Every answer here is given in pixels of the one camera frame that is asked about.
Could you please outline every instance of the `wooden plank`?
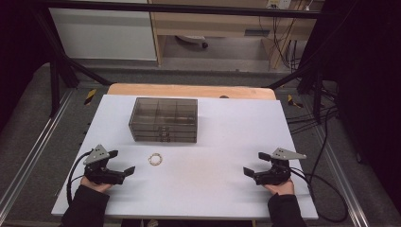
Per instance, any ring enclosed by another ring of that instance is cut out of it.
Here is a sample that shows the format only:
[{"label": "wooden plank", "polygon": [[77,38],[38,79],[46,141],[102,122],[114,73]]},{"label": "wooden plank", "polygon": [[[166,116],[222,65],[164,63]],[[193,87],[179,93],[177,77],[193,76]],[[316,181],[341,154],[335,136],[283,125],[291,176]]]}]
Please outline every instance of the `wooden plank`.
[{"label": "wooden plank", "polygon": [[129,96],[202,96],[229,98],[267,99],[275,100],[275,94],[268,88],[224,87],[224,86],[193,86],[175,84],[134,84],[115,83],[110,86],[108,95]]}]

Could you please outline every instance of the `black cable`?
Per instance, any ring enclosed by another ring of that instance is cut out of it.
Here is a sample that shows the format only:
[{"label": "black cable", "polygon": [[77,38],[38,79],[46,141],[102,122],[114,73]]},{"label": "black cable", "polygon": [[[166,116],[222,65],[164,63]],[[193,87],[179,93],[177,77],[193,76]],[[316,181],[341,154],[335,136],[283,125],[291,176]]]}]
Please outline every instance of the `black cable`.
[{"label": "black cable", "polygon": [[74,165],[73,165],[73,168],[71,169],[71,172],[70,172],[70,175],[68,176],[68,182],[67,182],[67,200],[68,200],[68,204],[69,205],[71,205],[71,202],[73,201],[73,197],[72,197],[72,195],[71,195],[71,184],[72,184],[72,182],[74,181],[74,180],[76,180],[76,179],[74,179],[74,180],[72,180],[72,178],[73,178],[73,174],[74,174],[74,171],[75,171],[75,169],[77,168],[77,165],[78,165],[78,163],[80,162],[80,160],[82,159],[82,158],[84,158],[85,156],[88,156],[89,154],[91,154],[91,152],[92,151],[88,151],[88,152],[86,152],[86,153],[84,153],[84,154],[82,154],[78,159],[77,159],[77,161],[74,163]]},{"label": "black cable", "polygon": [[[291,168],[290,168],[290,170],[291,170],[292,173],[294,173],[295,175],[297,175],[298,177],[300,177],[301,179],[303,179],[303,180],[306,182],[307,187],[309,188],[309,191],[310,191],[310,196],[311,196],[312,200],[315,202],[316,197],[315,197],[315,194],[314,194],[314,191],[313,191],[313,188],[312,188],[312,184],[307,180],[307,178],[306,178],[305,176],[302,176],[301,174],[299,174],[298,172],[294,171],[293,169],[295,169],[295,170],[297,170],[297,171],[300,171],[302,174],[304,174],[304,175],[306,175],[306,176],[312,176],[312,174],[310,174],[310,173],[304,173],[301,169],[298,169],[298,168],[296,168],[296,167],[291,167]],[[319,176],[319,175],[316,175],[316,174],[314,174],[313,177],[315,177],[315,178],[321,180],[323,183],[325,183],[326,185],[328,185],[329,187],[331,187],[331,188],[340,196],[341,202],[342,202],[342,204],[343,204],[343,206],[344,206],[344,215],[343,215],[343,217],[340,218],[340,219],[328,218],[327,216],[322,215],[322,213],[320,213],[319,211],[317,211],[319,217],[321,217],[321,218],[323,218],[323,219],[325,219],[325,220],[327,220],[327,221],[334,222],[334,223],[341,223],[341,222],[344,222],[344,221],[348,218],[348,205],[347,205],[347,202],[346,202],[345,198],[342,196],[342,194],[339,192],[339,190],[338,190],[333,184],[331,184],[330,182],[328,182],[327,180],[325,180],[323,177],[321,177],[321,176]]]},{"label": "black cable", "polygon": [[[337,115],[337,112],[338,112],[338,111],[335,111],[334,113],[331,113],[331,114],[327,117],[327,119],[330,119],[330,118],[332,118],[333,116]],[[293,135],[293,134],[296,134],[296,133],[299,133],[299,132],[302,132],[302,131],[306,131],[306,130],[309,130],[309,129],[315,127],[315,126],[320,125],[320,123],[319,123],[316,119],[313,119],[313,120],[314,120],[314,121],[311,122],[311,123],[308,123],[308,124],[306,124],[306,125],[303,125],[302,127],[299,127],[299,128],[297,128],[297,129],[295,129],[295,130],[292,130],[292,131],[291,131],[291,134]]]},{"label": "black cable", "polygon": [[325,136],[324,136],[322,148],[319,151],[318,158],[316,159],[315,165],[313,166],[313,169],[312,169],[312,172],[311,172],[311,175],[310,175],[310,178],[309,178],[309,183],[312,183],[313,176],[315,174],[316,168],[318,167],[318,163],[319,163],[319,161],[320,161],[320,159],[322,157],[322,154],[323,154],[323,151],[324,151],[324,147],[325,147],[325,144],[327,142],[327,137],[328,137],[328,129],[327,129],[328,118],[327,117],[328,117],[328,115],[330,115],[330,112],[331,112],[332,108],[328,109],[328,111],[326,113],[326,117],[325,117],[325,120],[324,120],[324,133],[325,133]]},{"label": "black cable", "polygon": [[288,121],[287,124],[291,125],[291,124],[298,124],[298,123],[305,123],[308,121],[316,121],[315,118],[309,117],[306,119],[300,119],[300,120],[293,120],[293,121]]},{"label": "black cable", "polygon": [[[323,111],[325,111],[325,110],[328,110],[328,109],[330,109],[330,108],[332,108],[332,107],[323,108],[323,109],[321,109],[321,112],[323,112]],[[313,117],[313,113],[307,113],[307,114],[303,114],[303,115],[287,117],[286,120],[302,118],[302,117],[304,117],[304,116],[305,116],[305,117],[309,117],[309,116],[312,116],[312,117]]]}]

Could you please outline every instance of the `aluminum rail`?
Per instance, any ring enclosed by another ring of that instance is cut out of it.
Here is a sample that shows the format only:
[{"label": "aluminum rail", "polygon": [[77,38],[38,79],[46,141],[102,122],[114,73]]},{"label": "aluminum rail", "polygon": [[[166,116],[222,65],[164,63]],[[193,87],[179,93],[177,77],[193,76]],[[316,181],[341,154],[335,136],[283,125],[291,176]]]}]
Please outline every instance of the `aluminum rail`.
[{"label": "aluminum rail", "polygon": [[246,9],[246,8],[189,6],[189,5],[170,5],[170,4],[141,4],[141,3],[65,1],[65,0],[54,0],[54,1],[36,0],[33,1],[32,4],[41,4],[45,7],[54,9],[175,12],[175,13],[262,16],[262,17],[304,18],[304,19],[332,19],[333,17],[340,18],[340,15],[337,13],[310,11],[310,10]]},{"label": "aluminum rail", "polygon": [[59,124],[61,117],[68,106],[70,97],[74,92],[74,89],[69,89],[65,93],[64,97],[61,100],[61,107],[56,112],[55,116],[47,121],[47,124],[42,130],[41,135],[37,139],[35,145],[32,147],[30,153],[27,155],[24,163],[21,165],[18,173],[15,175],[6,193],[0,200],[0,226],[2,226],[3,222],[6,220],[6,217],[12,205],[15,203],[18,195],[23,189],[30,173],[32,172],[33,167],[36,165],[39,158],[41,157],[42,151],[44,150],[47,141],[50,139],[54,129],[56,129],[57,125]]}]

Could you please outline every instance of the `transparent container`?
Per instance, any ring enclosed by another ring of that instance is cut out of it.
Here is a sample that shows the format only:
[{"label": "transparent container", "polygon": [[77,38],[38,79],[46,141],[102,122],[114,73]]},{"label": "transparent container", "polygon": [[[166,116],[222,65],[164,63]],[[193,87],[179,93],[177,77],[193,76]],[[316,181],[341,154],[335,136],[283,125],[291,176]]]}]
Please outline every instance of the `transparent container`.
[{"label": "transparent container", "polygon": [[196,143],[198,101],[137,97],[129,126],[135,141]]}]

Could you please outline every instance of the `white tabletop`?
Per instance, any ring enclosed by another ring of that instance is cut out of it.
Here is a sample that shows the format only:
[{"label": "white tabletop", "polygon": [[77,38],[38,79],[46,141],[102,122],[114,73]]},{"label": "white tabletop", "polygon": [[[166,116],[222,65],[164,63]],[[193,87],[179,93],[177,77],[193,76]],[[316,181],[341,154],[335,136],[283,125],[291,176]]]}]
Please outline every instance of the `white tabletop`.
[{"label": "white tabletop", "polygon": [[[123,171],[136,166],[111,195],[106,216],[113,218],[262,219],[269,217],[271,196],[243,166],[269,170],[270,162],[258,152],[272,154],[277,148],[295,151],[280,101],[261,99],[205,98],[198,100],[198,142],[135,142],[129,121],[137,96],[105,95],[77,158],[101,144],[117,149],[108,168]],[[163,161],[152,166],[148,158],[160,153]],[[301,168],[298,160],[290,165]],[[82,175],[79,164],[75,177]],[[304,218],[318,218],[306,183],[292,175],[295,194]],[[68,207],[66,182],[52,210],[61,216]],[[72,192],[78,188],[73,183]]]}]

